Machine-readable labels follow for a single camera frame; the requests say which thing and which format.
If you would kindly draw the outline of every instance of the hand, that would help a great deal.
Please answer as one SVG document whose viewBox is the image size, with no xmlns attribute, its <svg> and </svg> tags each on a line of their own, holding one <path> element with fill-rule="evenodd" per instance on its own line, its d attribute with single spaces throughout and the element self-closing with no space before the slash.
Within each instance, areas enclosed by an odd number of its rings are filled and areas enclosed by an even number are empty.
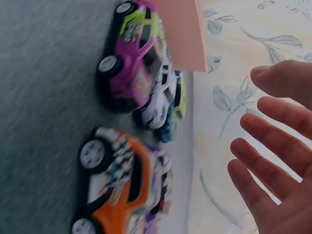
<svg viewBox="0 0 312 234">
<path fill-rule="evenodd" d="M 290 60 L 271 67 L 257 67 L 252 70 L 251 78 L 256 86 L 274 96 L 262 97 L 258 109 L 312 139 L 312 63 Z M 305 107 L 275 97 L 290 97 Z M 311 234 L 312 150 L 254 114 L 244 115 L 240 124 L 303 179 L 297 182 L 244 139 L 232 142 L 231 151 L 238 159 L 229 163 L 228 171 L 253 214 L 259 233 Z M 247 168 L 280 199 L 280 205 L 256 184 Z"/>
</svg>

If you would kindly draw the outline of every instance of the toy car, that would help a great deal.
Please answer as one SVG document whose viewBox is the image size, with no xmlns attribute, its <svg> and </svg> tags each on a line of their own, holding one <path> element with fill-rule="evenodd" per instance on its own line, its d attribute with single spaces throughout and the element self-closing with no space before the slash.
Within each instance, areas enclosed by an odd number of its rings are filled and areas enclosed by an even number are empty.
<svg viewBox="0 0 312 234">
<path fill-rule="evenodd" d="M 177 135 L 179 122 L 186 112 L 186 91 L 184 76 L 180 71 L 175 71 L 177 85 L 175 100 L 170 104 L 164 125 L 157 129 L 160 140 L 164 143 L 173 141 Z"/>
<path fill-rule="evenodd" d="M 151 151 L 157 153 L 163 167 L 162 190 L 159 203 L 146 215 L 145 234 L 154 234 L 158 222 L 165 217 L 171 206 L 171 194 L 173 189 L 172 162 L 168 154 L 163 153 L 158 148 L 151 148 Z"/>
<path fill-rule="evenodd" d="M 126 1 L 115 10 L 123 20 L 113 54 L 98 64 L 100 79 L 108 81 L 113 104 L 121 112 L 143 107 L 162 64 L 164 32 L 155 6 Z"/>
<path fill-rule="evenodd" d="M 90 177 L 87 204 L 73 219 L 72 234 L 143 233 L 145 216 L 161 197 L 159 158 L 127 133 L 95 128 L 79 161 Z"/>
<path fill-rule="evenodd" d="M 163 64 L 160 69 L 150 101 L 140 109 L 144 127 L 157 129 L 164 125 L 170 103 L 176 95 L 176 76 L 172 67 L 169 45 L 163 50 Z"/>
</svg>

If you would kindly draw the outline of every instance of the floral wallpaper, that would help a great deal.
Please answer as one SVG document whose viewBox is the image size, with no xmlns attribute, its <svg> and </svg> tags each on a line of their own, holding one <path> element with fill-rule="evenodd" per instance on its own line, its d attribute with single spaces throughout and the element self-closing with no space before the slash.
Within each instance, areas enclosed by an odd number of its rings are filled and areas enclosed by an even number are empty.
<svg viewBox="0 0 312 234">
<path fill-rule="evenodd" d="M 233 158 L 229 145 L 244 137 L 286 168 L 240 128 L 239 119 L 245 113 L 266 118 L 256 107 L 265 94 L 251 82 L 253 67 L 286 59 L 312 61 L 312 0 L 202 0 L 202 8 L 208 72 L 194 74 L 189 233 L 257 233 L 253 217 L 227 173 L 227 163 Z"/>
</svg>

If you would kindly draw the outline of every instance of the gray carpet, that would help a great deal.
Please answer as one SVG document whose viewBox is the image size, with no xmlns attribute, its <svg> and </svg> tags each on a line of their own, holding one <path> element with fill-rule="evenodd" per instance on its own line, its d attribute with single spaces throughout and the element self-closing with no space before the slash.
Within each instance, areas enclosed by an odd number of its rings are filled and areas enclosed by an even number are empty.
<svg viewBox="0 0 312 234">
<path fill-rule="evenodd" d="M 98 101 L 94 73 L 117 1 L 0 0 L 0 233 L 68 234 L 76 206 L 77 151 L 94 126 L 156 144 L 131 115 Z M 192 179 L 188 112 L 174 156 L 172 210 L 160 233 L 186 233 Z"/>
</svg>

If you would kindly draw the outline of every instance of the checkered flag decal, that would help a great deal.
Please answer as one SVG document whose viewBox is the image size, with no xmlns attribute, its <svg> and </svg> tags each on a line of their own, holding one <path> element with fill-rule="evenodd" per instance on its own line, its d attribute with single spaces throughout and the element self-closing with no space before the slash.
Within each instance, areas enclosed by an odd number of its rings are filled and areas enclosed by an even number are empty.
<svg viewBox="0 0 312 234">
<path fill-rule="evenodd" d="M 122 187 L 131 178 L 134 153 L 125 136 L 120 136 L 112 145 L 113 163 L 105 171 L 110 178 L 107 188 Z"/>
<path fill-rule="evenodd" d="M 167 52 L 167 58 L 171 62 L 172 61 L 172 54 L 171 54 L 170 46 L 168 44 L 167 44 L 166 52 Z"/>
</svg>

